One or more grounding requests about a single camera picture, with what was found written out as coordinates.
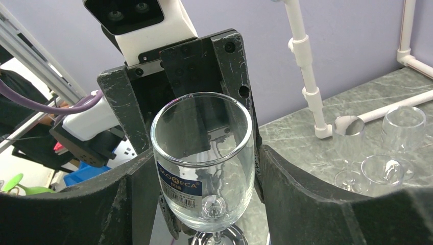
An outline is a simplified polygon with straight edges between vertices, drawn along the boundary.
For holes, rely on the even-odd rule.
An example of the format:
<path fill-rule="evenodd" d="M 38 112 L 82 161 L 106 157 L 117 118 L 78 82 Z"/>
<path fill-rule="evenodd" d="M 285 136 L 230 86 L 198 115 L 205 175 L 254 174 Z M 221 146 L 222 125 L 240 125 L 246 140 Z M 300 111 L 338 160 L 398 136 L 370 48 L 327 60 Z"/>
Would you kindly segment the clear wine glass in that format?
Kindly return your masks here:
<path fill-rule="evenodd" d="M 401 165 L 403 181 L 415 175 L 415 166 L 408 154 L 418 149 L 424 139 L 426 128 L 425 113 L 414 106 L 399 106 L 390 109 L 381 126 L 382 147 L 386 156 Z"/>
<path fill-rule="evenodd" d="M 166 104 L 150 132 L 160 187 L 192 244 L 246 244 L 235 224 L 253 192 L 253 123 L 236 99 L 197 92 Z"/>
<path fill-rule="evenodd" d="M 365 137 L 365 123 L 355 115 L 339 116 L 332 124 L 334 149 L 345 168 L 334 177 L 335 186 L 353 193 L 362 192 L 362 178 L 353 168 L 360 157 Z"/>
<path fill-rule="evenodd" d="M 387 155 L 371 155 L 360 166 L 362 194 L 378 197 L 399 190 L 403 183 L 405 168 L 400 161 Z"/>

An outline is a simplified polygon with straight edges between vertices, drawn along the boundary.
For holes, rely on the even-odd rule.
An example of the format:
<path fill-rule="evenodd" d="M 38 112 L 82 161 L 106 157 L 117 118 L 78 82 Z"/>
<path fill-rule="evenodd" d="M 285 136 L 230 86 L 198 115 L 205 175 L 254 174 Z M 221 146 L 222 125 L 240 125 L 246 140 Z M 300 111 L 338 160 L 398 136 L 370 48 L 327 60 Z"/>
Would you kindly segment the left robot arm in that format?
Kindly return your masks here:
<path fill-rule="evenodd" d="M 196 92 L 217 92 L 256 113 L 242 35 L 227 29 L 205 37 L 181 38 L 137 52 L 136 65 L 102 72 L 103 97 L 92 108 L 59 119 L 51 134 L 77 158 L 103 166 L 127 137 L 142 153 L 150 147 L 150 125 L 171 100 Z"/>

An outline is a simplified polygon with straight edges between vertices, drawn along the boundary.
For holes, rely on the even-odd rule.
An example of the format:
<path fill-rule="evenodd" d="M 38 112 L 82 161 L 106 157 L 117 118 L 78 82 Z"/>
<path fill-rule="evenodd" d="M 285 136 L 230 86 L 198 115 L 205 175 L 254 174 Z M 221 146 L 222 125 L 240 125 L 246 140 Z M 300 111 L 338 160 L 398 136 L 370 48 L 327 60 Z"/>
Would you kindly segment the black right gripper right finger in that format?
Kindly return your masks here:
<path fill-rule="evenodd" d="M 333 186 L 260 149 L 272 244 L 432 244 L 432 188 L 367 197 Z"/>

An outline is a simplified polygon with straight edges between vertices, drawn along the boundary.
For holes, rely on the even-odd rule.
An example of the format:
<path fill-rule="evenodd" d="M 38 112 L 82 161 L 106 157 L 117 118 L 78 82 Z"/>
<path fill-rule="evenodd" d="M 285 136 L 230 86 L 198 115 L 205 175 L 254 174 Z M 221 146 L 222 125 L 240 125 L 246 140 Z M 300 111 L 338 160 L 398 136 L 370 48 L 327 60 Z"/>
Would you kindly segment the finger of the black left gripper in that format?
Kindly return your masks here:
<path fill-rule="evenodd" d="M 143 116 L 126 67 L 103 71 L 97 83 L 136 153 L 148 150 L 150 122 Z"/>
<path fill-rule="evenodd" d="M 258 129 L 243 37 L 238 31 L 222 31 L 211 36 L 210 40 L 222 75 L 223 93 L 241 102 L 249 111 L 253 121 L 254 143 L 259 149 L 262 139 Z"/>

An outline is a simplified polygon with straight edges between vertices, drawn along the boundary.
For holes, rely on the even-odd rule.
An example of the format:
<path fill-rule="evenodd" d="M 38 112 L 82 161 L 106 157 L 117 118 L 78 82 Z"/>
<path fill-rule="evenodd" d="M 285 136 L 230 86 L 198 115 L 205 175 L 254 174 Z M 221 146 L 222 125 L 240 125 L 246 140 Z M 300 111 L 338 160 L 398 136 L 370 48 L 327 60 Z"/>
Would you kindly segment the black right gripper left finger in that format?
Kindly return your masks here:
<path fill-rule="evenodd" d="M 149 244 L 160 188 L 153 151 L 57 193 L 1 195 L 1 244 Z"/>

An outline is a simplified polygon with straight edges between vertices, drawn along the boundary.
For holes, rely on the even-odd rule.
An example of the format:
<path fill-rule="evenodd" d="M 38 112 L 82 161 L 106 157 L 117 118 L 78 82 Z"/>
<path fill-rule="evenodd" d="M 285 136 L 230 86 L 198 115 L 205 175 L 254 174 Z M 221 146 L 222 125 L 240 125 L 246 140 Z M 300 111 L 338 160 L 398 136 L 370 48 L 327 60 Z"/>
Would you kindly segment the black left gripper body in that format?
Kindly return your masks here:
<path fill-rule="evenodd" d="M 223 93 L 222 75 L 210 40 L 213 35 L 151 51 L 157 71 L 147 74 L 149 63 L 126 69 L 143 116 L 150 124 L 157 112 L 177 97 L 195 92 Z"/>

